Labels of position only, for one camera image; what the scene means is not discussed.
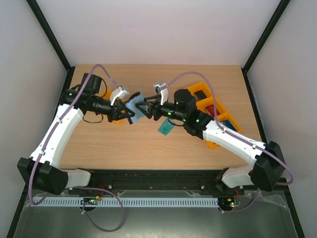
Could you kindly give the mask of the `teal credit card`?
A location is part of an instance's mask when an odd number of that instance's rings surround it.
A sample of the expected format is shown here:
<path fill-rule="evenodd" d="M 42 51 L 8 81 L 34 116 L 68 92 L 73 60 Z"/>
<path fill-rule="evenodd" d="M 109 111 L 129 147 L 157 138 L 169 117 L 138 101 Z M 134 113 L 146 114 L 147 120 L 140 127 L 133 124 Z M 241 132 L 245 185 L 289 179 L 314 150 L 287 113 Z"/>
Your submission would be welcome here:
<path fill-rule="evenodd" d="M 168 135 L 170 133 L 170 130 L 163 130 L 162 131 L 162 134 L 164 134 L 164 135 Z"/>
<path fill-rule="evenodd" d="M 164 120 L 164 122 L 159 127 L 158 131 L 162 134 L 163 130 L 172 130 L 174 128 L 174 123 L 171 122 L 168 118 Z"/>

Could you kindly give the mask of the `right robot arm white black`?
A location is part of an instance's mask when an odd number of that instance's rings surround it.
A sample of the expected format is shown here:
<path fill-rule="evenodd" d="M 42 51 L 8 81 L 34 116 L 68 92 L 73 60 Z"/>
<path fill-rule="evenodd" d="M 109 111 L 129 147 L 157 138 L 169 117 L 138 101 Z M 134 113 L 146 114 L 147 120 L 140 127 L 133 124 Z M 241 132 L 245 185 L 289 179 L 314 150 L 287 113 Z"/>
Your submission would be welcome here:
<path fill-rule="evenodd" d="M 225 168 L 220 172 L 216 181 L 219 193 L 227 194 L 233 188 L 246 185 L 264 191 L 274 189 L 285 170 L 283 154 L 277 143 L 255 141 L 221 125 L 197 108 L 195 97 L 187 89 L 177 90 L 173 103 L 163 98 L 163 93 L 145 98 L 136 104 L 136 108 L 149 119 L 167 117 L 182 121 L 183 128 L 190 135 L 220 145 L 247 162 L 244 167 Z"/>

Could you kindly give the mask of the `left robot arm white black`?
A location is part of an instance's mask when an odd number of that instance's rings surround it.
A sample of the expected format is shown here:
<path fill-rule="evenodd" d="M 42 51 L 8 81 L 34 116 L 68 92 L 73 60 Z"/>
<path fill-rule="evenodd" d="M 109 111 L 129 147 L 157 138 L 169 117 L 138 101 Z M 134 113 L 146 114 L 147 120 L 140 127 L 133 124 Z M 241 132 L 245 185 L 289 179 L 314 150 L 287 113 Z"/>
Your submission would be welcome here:
<path fill-rule="evenodd" d="M 109 122 L 131 118 L 135 113 L 122 101 L 129 92 L 117 86 L 109 99 L 98 96 L 104 80 L 85 73 L 82 82 L 65 90 L 59 100 L 55 118 L 40 145 L 29 158 L 20 158 L 17 168 L 30 189 L 54 195 L 74 186 L 86 186 L 91 174 L 86 170 L 61 170 L 61 156 L 77 124 L 86 112 L 107 116 Z"/>

